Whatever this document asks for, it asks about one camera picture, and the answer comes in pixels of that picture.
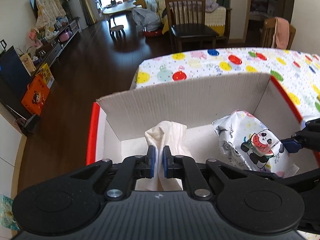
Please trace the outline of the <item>panda print tissue pack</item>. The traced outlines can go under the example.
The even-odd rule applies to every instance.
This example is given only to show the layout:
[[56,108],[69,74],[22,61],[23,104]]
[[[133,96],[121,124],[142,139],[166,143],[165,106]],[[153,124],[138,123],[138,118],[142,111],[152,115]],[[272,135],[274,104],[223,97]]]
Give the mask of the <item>panda print tissue pack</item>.
[[278,139],[259,119],[247,111],[213,121],[222,154],[242,170],[272,172],[281,178],[294,176],[299,167]]

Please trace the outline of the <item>red white cardboard box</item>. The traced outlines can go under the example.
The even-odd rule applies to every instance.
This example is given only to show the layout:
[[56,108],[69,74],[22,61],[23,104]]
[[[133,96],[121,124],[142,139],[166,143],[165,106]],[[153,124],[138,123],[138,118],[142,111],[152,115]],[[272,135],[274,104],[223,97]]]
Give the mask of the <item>red white cardboard box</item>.
[[86,163],[104,158],[120,163],[144,155],[144,133],[162,121],[187,127],[185,145],[198,163],[223,159],[213,121],[235,110],[258,118],[278,138],[300,129],[303,118],[289,92],[266,73],[240,73],[174,81],[128,90],[93,104]]

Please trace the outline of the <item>balloon print tablecloth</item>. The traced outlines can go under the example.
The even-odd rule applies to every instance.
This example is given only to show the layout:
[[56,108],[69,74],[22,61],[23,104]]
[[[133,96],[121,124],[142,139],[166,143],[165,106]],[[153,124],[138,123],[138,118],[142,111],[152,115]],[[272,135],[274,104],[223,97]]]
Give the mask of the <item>balloon print tablecloth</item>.
[[143,61],[131,89],[205,76],[267,73],[302,117],[319,116],[319,55],[273,48],[225,48],[174,53]]

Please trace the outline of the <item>pink towel on chair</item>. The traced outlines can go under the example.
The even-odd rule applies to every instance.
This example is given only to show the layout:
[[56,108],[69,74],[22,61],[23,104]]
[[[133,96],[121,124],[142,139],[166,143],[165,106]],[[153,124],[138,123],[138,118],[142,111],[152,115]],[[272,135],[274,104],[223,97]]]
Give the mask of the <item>pink towel on chair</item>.
[[272,39],[272,48],[286,49],[289,44],[290,24],[281,17],[276,17],[274,35]]

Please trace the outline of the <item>wooden chair with towel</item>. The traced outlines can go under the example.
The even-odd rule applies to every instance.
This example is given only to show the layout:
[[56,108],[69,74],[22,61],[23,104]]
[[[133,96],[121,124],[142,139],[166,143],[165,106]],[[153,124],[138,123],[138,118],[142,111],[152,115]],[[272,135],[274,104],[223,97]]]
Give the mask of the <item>wooden chair with towel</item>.
[[[275,18],[268,18],[264,21],[264,25],[261,33],[261,42],[260,42],[261,47],[272,48],[272,39],[274,35],[275,23],[276,23]],[[290,24],[289,44],[287,45],[286,50],[291,49],[295,34],[296,34],[296,29],[293,25]]]

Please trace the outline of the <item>orange gift bag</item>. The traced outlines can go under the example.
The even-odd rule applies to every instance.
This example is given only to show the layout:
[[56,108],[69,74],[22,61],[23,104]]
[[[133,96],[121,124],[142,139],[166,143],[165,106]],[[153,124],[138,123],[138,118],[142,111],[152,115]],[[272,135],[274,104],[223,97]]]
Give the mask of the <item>orange gift bag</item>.
[[27,85],[27,91],[21,103],[29,113],[41,115],[49,92],[50,89],[47,87],[43,78],[37,75],[33,81]]

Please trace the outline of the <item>long low tv cabinet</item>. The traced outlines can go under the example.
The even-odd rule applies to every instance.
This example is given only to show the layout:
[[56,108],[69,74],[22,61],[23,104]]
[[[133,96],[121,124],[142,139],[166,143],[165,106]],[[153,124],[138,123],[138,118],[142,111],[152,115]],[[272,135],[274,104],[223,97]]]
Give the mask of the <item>long low tv cabinet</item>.
[[71,20],[67,25],[61,27],[57,35],[48,40],[46,45],[36,50],[35,55],[39,58],[39,62],[35,63],[35,67],[39,68],[47,63],[51,66],[60,56],[65,47],[69,44],[72,38],[81,31],[79,21]]

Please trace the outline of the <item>grey bag on floor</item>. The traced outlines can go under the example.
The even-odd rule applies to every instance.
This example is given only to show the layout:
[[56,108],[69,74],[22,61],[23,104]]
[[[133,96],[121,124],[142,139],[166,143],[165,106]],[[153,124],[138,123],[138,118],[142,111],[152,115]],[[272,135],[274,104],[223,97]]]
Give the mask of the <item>grey bag on floor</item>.
[[151,10],[135,7],[132,16],[136,25],[146,31],[156,31],[161,26],[159,16]]

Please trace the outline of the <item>small wooden stool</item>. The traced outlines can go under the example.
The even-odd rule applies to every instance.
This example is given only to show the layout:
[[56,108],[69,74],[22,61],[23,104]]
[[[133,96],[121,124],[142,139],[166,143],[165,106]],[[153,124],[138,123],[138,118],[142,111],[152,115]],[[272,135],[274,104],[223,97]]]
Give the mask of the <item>small wooden stool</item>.
[[112,38],[125,38],[126,34],[123,25],[116,25],[110,28],[110,35]]

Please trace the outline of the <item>dark wooden dining chair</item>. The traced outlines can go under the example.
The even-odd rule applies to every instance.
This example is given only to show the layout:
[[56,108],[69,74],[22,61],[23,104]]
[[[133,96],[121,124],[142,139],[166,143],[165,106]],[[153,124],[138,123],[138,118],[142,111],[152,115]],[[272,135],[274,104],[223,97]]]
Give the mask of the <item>dark wooden dining chair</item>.
[[179,53],[185,42],[212,42],[219,34],[205,25],[206,0],[165,0],[171,44]]

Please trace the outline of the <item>sofa with cream cover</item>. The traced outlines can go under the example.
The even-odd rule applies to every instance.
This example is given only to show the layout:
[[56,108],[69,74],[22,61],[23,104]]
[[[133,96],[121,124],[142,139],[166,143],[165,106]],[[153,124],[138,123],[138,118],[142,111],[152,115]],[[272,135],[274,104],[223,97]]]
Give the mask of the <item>sofa with cream cover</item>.
[[[169,30],[165,0],[144,0],[146,8],[155,12],[163,25],[162,33]],[[230,0],[206,0],[205,25],[218,33],[218,39],[228,42],[231,28]]]

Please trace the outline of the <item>light wooden coffee table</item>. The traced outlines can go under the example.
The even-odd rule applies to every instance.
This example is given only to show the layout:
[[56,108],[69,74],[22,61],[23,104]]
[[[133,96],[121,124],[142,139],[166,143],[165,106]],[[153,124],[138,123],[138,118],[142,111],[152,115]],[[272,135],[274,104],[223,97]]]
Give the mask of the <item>light wooden coffee table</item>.
[[135,2],[136,2],[135,0],[131,0],[131,1],[113,5],[103,10],[103,16],[108,22],[109,29],[112,28],[111,21],[113,21],[114,26],[116,26],[116,23],[115,23],[116,16],[126,14],[127,12],[131,12],[136,7]]

